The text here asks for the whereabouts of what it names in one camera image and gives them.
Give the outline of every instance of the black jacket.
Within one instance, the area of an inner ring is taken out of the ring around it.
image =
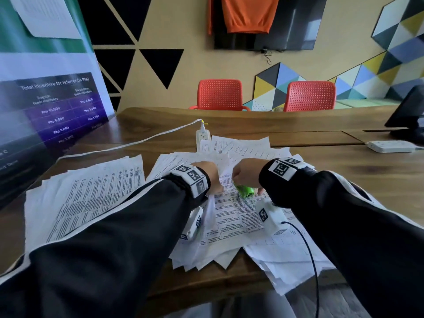
[[[331,172],[302,169],[287,182],[268,168],[261,185],[293,210],[373,318],[424,317],[421,227]],[[130,198],[121,211],[31,252],[21,272],[18,262],[0,285],[0,317],[134,317],[204,196],[194,200],[168,176]]]

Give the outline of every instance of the red chair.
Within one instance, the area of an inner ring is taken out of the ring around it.
[[[197,106],[189,109],[243,110],[241,81],[237,79],[204,79],[197,88]]]
[[[336,86],[330,81],[293,81],[287,88],[284,112],[334,109]]]

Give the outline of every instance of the orange garment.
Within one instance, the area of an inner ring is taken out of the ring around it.
[[[227,32],[268,33],[277,5],[278,0],[222,0]],[[208,33],[212,34],[213,0],[208,8]]]

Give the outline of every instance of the hand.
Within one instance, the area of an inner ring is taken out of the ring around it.
[[[211,187],[209,187],[209,191],[207,193],[208,195],[214,195],[224,191],[224,187],[219,181],[218,168],[215,163],[203,161],[198,163],[191,163],[191,165],[200,167],[209,176]]]
[[[258,195],[261,195],[264,189],[259,184],[259,173],[263,166],[268,163],[267,159],[242,159],[233,168],[233,181],[236,185],[244,185],[258,189]]]

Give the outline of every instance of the wooden table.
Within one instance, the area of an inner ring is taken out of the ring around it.
[[[373,194],[383,205],[424,225],[424,151],[378,154],[364,142],[388,139],[385,121],[396,106],[339,109],[319,112],[219,112],[174,108],[129,108],[75,145],[70,153],[101,150],[139,141],[196,118],[209,122],[212,135],[259,139],[269,136],[273,147],[291,146],[318,170],[332,170]],[[146,175],[161,153],[194,152],[199,124],[142,144],[80,158],[61,160],[42,177],[123,156],[143,157]],[[0,271],[23,251],[24,197],[0,212]],[[328,276],[321,277],[322,283]],[[266,275],[239,252],[228,270],[215,263],[201,271],[172,270],[168,261],[153,284],[140,317],[155,317],[207,301],[272,288]]]

